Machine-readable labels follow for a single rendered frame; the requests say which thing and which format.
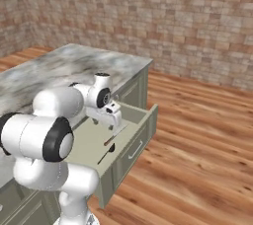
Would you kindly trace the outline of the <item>grey-green cabinet door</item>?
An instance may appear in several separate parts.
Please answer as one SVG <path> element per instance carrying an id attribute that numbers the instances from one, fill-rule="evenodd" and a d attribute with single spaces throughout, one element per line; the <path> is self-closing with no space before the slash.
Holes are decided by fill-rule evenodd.
<path id="1" fill-rule="evenodd" d="M 20 186 L 14 179 L 0 188 L 0 225 L 53 225 L 59 218 L 58 193 Z"/>

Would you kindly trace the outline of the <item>open grey-green drawer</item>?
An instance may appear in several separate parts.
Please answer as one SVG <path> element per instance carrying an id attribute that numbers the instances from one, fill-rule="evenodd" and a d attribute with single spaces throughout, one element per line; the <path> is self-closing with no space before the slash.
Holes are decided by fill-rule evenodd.
<path id="1" fill-rule="evenodd" d="M 134 165 L 156 131 L 158 106 L 153 105 L 147 111 L 121 103 L 123 122 L 128 126 L 107 146 L 113 132 L 102 124 L 95 125 L 87 118 L 74 130 L 74 144 L 66 161 L 93 167 L 99 174 L 100 182 L 94 192 L 99 198 L 99 205 L 105 208 L 109 200 Z M 138 153 L 130 160 L 127 155 L 130 147 L 141 140 Z"/>

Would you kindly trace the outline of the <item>brown-handled metal knife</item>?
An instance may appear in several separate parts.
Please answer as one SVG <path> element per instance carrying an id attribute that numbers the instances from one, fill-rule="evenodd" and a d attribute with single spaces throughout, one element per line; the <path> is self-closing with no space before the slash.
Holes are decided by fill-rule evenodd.
<path id="1" fill-rule="evenodd" d="M 128 123 L 123 124 L 121 127 L 119 127 L 113 135 L 104 142 L 104 146 L 107 146 L 120 132 L 122 132 L 126 127 L 128 126 Z"/>

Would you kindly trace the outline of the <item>grey-green island cabinet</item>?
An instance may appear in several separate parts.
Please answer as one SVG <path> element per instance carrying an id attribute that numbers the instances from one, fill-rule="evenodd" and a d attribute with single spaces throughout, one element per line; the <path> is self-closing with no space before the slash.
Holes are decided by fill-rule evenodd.
<path id="1" fill-rule="evenodd" d="M 148 68 L 150 63 L 118 68 L 112 73 L 113 98 L 119 102 L 146 109 Z"/>

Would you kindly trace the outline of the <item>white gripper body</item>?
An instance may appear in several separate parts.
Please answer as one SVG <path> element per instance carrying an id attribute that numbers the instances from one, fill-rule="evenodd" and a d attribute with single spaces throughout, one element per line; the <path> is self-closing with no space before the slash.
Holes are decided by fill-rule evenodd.
<path id="1" fill-rule="evenodd" d="M 100 109 L 86 108 L 86 115 L 106 126 L 119 127 L 122 124 L 120 105 L 106 105 Z"/>

